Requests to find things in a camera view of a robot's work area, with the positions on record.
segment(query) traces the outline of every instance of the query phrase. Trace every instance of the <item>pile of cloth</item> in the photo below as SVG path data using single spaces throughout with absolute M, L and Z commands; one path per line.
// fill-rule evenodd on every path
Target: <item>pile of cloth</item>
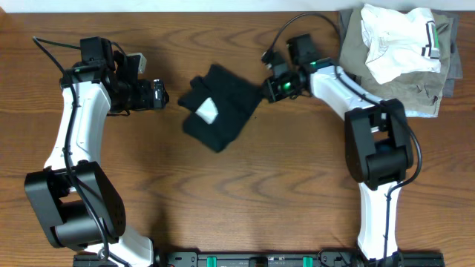
M 399 99 L 406 116 L 437 117 L 442 97 L 452 97 L 463 77 L 458 24 L 457 14 L 428 8 L 342 10 L 340 65 L 368 92 Z

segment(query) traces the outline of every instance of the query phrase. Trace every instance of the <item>wooden table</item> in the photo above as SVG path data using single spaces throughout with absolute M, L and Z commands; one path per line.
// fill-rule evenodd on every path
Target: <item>wooden table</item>
M 159 248 L 201 251 L 313 251 L 355 247 L 358 185 L 344 162 L 342 121 L 323 102 L 262 102 L 225 151 L 182 132 L 177 105 L 189 81 L 218 63 L 260 84 L 260 57 L 295 13 L 95 13 L 0 16 L 0 265 L 70 266 L 52 248 L 23 189 L 42 169 L 62 115 L 60 72 L 32 36 L 78 44 L 101 36 L 147 60 L 145 78 L 165 81 L 164 111 L 107 118 L 102 168 L 120 193 L 128 224 Z M 336 21 L 336 13 L 328 13 Z M 397 241 L 403 250 L 440 250 L 448 266 L 475 263 L 475 15 L 462 13 L 458 44 L 465 78 L 438 119 L 410 119 L 423 148 L 419 178 L 401 192 Z M 285 40 L 311 33 L 325 56 L 337 53 L 331 27 L 303 19 Z M 65 67 L 77 50 L 51 47 Z

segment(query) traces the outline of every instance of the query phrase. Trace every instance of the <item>white cloth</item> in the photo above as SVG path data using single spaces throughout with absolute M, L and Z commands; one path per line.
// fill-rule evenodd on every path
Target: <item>white cloth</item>
M 402 14 L 365 4 L 361 17 L 363 43 L 370 49 L 365 64 L 380 85 L 402 73 L 440 72 L 439 40 L 430 9 Z

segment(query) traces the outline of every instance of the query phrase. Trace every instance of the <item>white wall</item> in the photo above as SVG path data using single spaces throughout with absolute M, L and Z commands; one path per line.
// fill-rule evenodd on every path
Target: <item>white wall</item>
M 0 0 L 7 13 L 309 11 L 340 10 L 362 3 L 396 10 L 430 7 L 475 10 L 474 0 Z

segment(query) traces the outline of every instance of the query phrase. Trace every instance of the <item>folded black cloth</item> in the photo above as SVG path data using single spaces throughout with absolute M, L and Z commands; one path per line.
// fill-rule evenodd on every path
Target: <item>folded black cloth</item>
M 216 152 L 238 137 L 262 100 L 259 87 L 218 65 L 212 65 L 206 76 L 192 79 L 190 85 L 191 91 L 178 100 L 178 105 L 191 111 L 183 131 Z M 217 109 L 211 123 L 196 113 L 208 98 Z

